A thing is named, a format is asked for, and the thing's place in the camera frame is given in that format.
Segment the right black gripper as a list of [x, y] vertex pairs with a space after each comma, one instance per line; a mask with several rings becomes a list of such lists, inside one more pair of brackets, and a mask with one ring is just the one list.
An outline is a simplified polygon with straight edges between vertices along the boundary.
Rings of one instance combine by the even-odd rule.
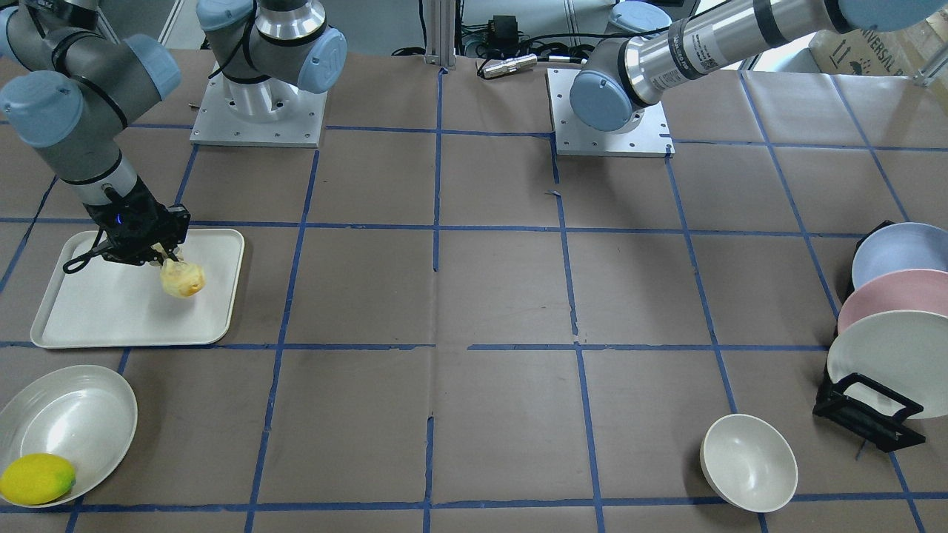
[[154, 267], [180, 261], [179, 246], [187, 238], [192, 219], [184, 205], [166, 207], [146, 189], [133, 189], [124, 197], [113, 189], [108, 192], [111, 199], [107, 204], [85, 206], [102, 232], [102, 239], [91, 247], [91, 257]]

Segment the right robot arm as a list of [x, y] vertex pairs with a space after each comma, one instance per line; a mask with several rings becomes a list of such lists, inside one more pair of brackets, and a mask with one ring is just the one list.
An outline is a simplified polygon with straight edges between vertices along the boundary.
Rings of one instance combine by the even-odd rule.
[[[2, 112], [79, 197], [99, 229], [74, 273], [101, 257], [180, 264], [189, 210], [150, 192], [116, 136], [180, 85], [159, 41], [97, 33], [96, 1], [18, 1], [2, 10], [2, 54], [27, 74], [2, 87]], [[216, 69], [192, 141], [315, 147], [325, 93], [338, 81], [347, 40], [318, 1], [200, 1], [196, 15]]]

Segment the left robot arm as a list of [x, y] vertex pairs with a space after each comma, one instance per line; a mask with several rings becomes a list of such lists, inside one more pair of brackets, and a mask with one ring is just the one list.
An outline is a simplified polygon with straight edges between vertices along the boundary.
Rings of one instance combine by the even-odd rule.
[[728, 1], [674, 21], [650, 39], [601, 40], [575, 76], [569, 102], [583, 124], [612, 132], [664, 91], [820, 30], [893, 33], [942, 1]]

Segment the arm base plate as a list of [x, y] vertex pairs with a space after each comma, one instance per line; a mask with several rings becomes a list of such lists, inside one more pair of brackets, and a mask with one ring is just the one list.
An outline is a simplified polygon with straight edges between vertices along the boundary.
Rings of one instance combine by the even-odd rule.
[[271, 78], [237, 84], [210, 78], [190, 141], [197, 145], [318, 148], [327, 94]]
[[632, 156], [664, 158], [675, 155], [666, 111], [661, 102], [638, 111], [620, 130], [603, 132], [583, 124], [568, 102], [568, 93], [579, 70], [547, 71], [550, 113], [559, 155]]

